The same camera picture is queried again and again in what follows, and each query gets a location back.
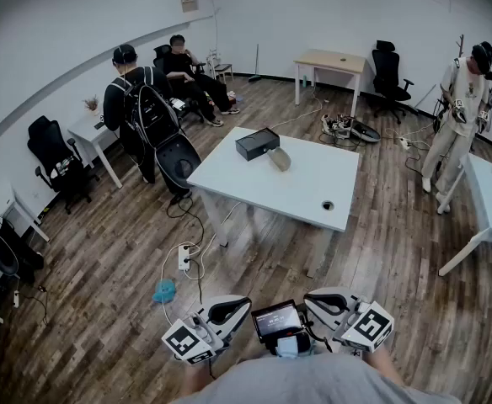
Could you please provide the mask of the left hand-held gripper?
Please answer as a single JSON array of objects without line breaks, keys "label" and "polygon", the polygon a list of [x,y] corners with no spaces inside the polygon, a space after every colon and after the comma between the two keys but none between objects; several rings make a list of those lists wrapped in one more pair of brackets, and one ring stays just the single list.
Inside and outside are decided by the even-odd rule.
[{"label": "left hand-held gripper", "polygon": [[251,306],[247,296],[212,297],[173,323],[162,341],[177,360],[187,364],[213,359],[229,349]]}]

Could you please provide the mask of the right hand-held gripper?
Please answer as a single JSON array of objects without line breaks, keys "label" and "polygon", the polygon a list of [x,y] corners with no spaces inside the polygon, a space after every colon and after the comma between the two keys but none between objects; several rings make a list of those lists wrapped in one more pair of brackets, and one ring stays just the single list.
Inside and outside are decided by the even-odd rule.
[{"label": "right hand-held gripper", "polygon": [[303,300],[342,346],[375,352],[393,331],[394,319],[384,308],[348,288],[313,290]]}]

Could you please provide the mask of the beige cloth pouch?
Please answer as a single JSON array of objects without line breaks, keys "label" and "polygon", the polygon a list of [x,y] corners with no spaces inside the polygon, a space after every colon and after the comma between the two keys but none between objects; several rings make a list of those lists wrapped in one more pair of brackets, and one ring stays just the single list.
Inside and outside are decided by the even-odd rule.
[{"label": "beige cloth pouch", "polygon": [[268,150],[266,154],[281,172],[286,172],[291,167],[290,156],[280,146]]}]

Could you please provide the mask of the person's left forearm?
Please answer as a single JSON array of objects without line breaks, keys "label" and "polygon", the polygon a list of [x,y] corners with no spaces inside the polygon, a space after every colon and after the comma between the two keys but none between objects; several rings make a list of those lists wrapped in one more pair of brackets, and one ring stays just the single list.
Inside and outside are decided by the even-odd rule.
[{"label": "person's left forearm", "polygon": [[181,386],[181,396],[192,395],[201,391],[213,381],[211,361],[200,362],[195,365],[184,366],[184,375]]}]

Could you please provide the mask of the person's right forearm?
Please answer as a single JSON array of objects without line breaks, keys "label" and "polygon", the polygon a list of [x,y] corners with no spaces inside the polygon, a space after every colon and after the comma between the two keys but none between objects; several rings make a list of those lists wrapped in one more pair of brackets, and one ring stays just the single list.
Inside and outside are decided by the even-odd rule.
[{"label": "person's right forearm", "polygon": [[375,352],[364,353],[362,359],[394,384],[404,386],[403,379],[395,369],[390,354],[383,344]]}]

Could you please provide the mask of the blue object on floor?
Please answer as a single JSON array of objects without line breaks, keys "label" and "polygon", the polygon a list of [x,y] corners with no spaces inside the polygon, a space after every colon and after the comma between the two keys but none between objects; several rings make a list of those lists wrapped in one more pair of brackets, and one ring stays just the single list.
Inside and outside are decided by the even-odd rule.
[{"label": "blue object on floor", "polygon": [[159,304],[168,304],[176,294],[176,287],[171,279],[161,279],[158,281],[152,300]]}]

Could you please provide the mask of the person's grey shirt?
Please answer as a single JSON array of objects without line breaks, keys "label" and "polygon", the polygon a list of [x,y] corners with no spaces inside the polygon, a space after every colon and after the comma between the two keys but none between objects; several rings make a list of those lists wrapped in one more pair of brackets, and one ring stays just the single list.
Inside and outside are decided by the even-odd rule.
[{"label": "person's grey shirt", "polygon": [[170,404],[461,404],[454,396],[400,385],[344,353],[266,357],[233,366]]}]

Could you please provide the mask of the white box under screen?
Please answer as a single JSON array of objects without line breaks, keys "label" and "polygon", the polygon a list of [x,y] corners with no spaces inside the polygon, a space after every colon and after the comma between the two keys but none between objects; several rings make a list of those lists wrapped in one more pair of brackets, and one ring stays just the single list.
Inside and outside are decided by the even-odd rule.
[{"label": "white box under screen", "polygon": [[275,351],[280,358],[296,359],[299,354],[297,337],[278,338]]}]

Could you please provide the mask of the black chest-mounted screen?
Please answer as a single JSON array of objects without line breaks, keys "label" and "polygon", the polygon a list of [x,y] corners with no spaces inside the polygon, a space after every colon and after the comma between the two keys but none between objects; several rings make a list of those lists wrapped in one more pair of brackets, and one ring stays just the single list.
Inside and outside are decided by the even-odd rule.
[{"label": "black chest-mounted screen", "polygon": [[302,331],[302,321],[294,300],[252,311],[251,316],[261,343],[288,338]]}]

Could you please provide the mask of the black shell backpack on floor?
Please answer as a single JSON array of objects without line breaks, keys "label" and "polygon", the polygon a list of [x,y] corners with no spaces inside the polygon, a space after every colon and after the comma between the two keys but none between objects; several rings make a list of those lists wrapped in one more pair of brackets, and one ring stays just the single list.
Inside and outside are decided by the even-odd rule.
[{"label": "black shell backpack on floor", "polygon": [[350,133],[355,138],[367,143],[377,143],[381,140],[381,136],[376,130],[358,120],[352,120]]}]

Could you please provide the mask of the black box with round recesses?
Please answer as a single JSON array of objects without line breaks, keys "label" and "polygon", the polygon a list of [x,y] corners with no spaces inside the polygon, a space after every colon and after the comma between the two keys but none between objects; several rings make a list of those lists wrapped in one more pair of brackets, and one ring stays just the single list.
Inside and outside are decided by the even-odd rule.
[{"label": "black box with round recesses", "polygon": [[276,149],[280,144],[280,137],[269,128],[255,131],[235,141],[237,152],[248,162]]}]

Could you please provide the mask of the small white desk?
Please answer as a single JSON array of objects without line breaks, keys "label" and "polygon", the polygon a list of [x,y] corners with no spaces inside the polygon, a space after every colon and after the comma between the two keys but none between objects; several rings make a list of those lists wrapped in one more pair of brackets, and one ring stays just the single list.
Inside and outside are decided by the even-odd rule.
[{"label": "small white desk", "polygon": [[116,188],[122,189],[123,184],[116,175],[115,170],[112,168],[104,152],[108,147],[118,141],[118,137],[115,132],[110,131],[106,126],[99,130],[94,128],[94,125],[103,122],[101,115],[101,112],[99,117],[94,117],[90,113],[86,113],[68,128],[68,132],[78,143],[78,149],[83,163],[90,166],[91,169],[94,169],[94,160],[98,158],[111,177]]}]

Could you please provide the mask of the black office chair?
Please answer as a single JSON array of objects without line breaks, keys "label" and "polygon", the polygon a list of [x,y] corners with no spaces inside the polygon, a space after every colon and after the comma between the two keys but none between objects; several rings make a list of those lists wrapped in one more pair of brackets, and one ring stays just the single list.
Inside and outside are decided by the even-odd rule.
[{"label": "black office chair", "polygon": [[[163,59],[167,54],[171,52],[171,46],[160,45],[156,47],[154,51],[156,53],[156,57],[153,60],[153,64],[156,68],[163,70]],[[198,120],[201,123],[204,122],[204,118],[199,109],[198,103],[194,99],[186,96],[173,98],[171,100],[171,104],[172,104],[172,108],[177,114],[179,121],[184,120],[189,114],[194,114],[197,116]]]},{"label": "black office chair", "polygon": [[399,85],[400,56],[392,42],[378,40],[376,47],[372,50],[372,58],[375,65],[373,87],[375,92],[384,98],[383,104],[374,112],[373,116],[377,118],[381,112],[387,111],[400,125],[401,118],[397,111],[399,110],[402,116],[406,115],[401,103],[411,99],[409,86],[414,86],[414,83],[409,79],[404,79],[405,85],[403,87]]},{"label": "black office chair", "polygon": [[27,147],[40,162],[35,175],[64,199],[66,213],[71,214],[77,198],[90,203],[89,182],[98,182],[100,178],[84,167],[76,141],[65,140],[59,123],[44,115],[29,126],[28,135]]}]

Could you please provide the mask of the wooden-top desk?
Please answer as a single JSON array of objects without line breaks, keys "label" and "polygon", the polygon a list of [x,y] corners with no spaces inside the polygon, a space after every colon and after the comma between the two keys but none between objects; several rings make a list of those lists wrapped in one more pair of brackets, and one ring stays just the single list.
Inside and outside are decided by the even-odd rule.
[{"label": "wooden-top desk", "polygon": [[317,81],[316,71],[326,70],[351,75],[354,80],[353,99],[350,116],[356,116],[357,100],[361,92],[361,76],[364,72],[366,59],[352,54],[339,53],[328,50],[309,49],[293,61],[295,67],[295,98],[296,106],[300,104],[300,72],[303,68],[312,69],[313,78],[311,84],[315,86]]}]

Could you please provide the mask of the broom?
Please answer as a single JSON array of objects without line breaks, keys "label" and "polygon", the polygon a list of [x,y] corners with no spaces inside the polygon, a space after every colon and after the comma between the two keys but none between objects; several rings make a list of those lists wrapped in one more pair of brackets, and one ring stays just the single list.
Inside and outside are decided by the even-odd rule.
[{"label": "broom", "polygon": [[258,82],[261,79],[259,74],[259,44],[256,45],[255,68],[254,74],[248,79],[248,82]]}]

